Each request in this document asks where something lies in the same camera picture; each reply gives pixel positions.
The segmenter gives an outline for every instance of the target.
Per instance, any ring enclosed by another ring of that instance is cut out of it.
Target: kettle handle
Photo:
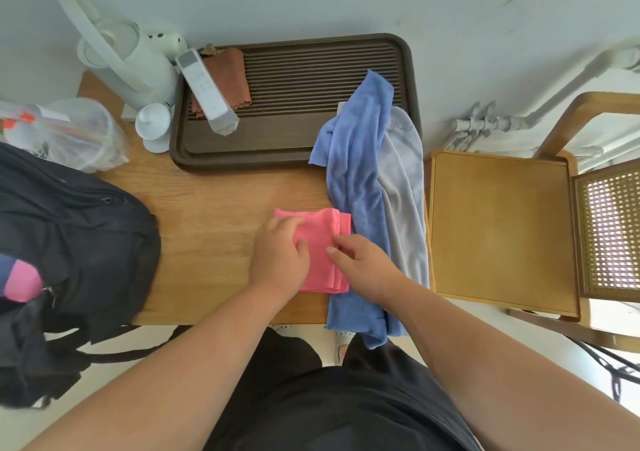
[[[77,0],[58,0],[58,2],[69,17],[69,20],[76,26],[80,35],[84,37],[85,41],[95,49],[98,55],[102,57],[107,65],[111,67],[123,81],[129,84],[134,91],[140,93],[152,89],[152,87],[140,79],[140,77],[131,73],[123,60],[118,57],[117,53],[102,37],[100,32],[96,30],[95,25],[87,18]]]

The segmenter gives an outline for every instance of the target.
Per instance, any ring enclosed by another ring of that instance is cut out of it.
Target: forearm
[[[625,449],[640,419],[594,387],[424,287],[388,310],[488,449]]]
[[[250,287],[108,383],[25,449],[199,451],[285,301]]]

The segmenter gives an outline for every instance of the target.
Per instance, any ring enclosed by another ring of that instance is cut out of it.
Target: gray towel
[[[424,220],[422,141],[411,118],[391,108],[387,133],[378,152],[391,260],[407,277],[429,286]]]

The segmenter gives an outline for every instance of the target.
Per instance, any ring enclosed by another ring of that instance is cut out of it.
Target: clear plastic bag
[[[48,106],[0,102],[4,141],[36,156],[86,173],[129,161],[124,132],[93,99],[76,98]]]

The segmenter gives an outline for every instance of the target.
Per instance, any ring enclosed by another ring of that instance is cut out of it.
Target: white electric kettle
[[[123,18],[105,18],[86,0],[58,0],[82,38],[77,55],[134,109],[175,102],[178,75],[167,58]]]

